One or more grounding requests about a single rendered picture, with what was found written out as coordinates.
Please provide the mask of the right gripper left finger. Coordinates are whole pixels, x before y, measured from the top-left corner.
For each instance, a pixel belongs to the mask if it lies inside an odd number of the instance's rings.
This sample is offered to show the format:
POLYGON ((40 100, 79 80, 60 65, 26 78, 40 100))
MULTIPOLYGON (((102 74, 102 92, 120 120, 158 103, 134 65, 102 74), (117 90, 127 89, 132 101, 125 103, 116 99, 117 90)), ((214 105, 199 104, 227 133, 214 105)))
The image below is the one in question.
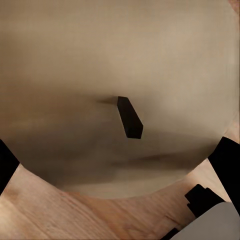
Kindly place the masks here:
POLYGON ((0 139, 0 196, 19 164, 20 161, 0 139))

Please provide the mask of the pillar candle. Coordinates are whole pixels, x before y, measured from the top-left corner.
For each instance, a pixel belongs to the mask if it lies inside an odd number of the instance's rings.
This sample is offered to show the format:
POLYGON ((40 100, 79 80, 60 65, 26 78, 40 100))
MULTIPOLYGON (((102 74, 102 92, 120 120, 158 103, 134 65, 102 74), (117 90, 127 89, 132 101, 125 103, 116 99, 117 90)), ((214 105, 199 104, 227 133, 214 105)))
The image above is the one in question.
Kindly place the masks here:
POLYGON ((0 0, 0 139, 61 191, 112 200, 183 180, 239 100, 228 0, 0 0))

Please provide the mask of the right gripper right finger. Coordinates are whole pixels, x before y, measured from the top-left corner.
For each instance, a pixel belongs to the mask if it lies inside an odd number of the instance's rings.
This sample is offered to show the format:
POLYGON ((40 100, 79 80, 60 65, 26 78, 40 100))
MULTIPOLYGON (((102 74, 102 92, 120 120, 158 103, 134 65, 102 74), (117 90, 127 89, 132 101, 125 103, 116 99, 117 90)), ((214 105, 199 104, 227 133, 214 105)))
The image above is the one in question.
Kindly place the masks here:
POLYGON ((240 144, 223 136, 208 159, 240 216, 240 144))

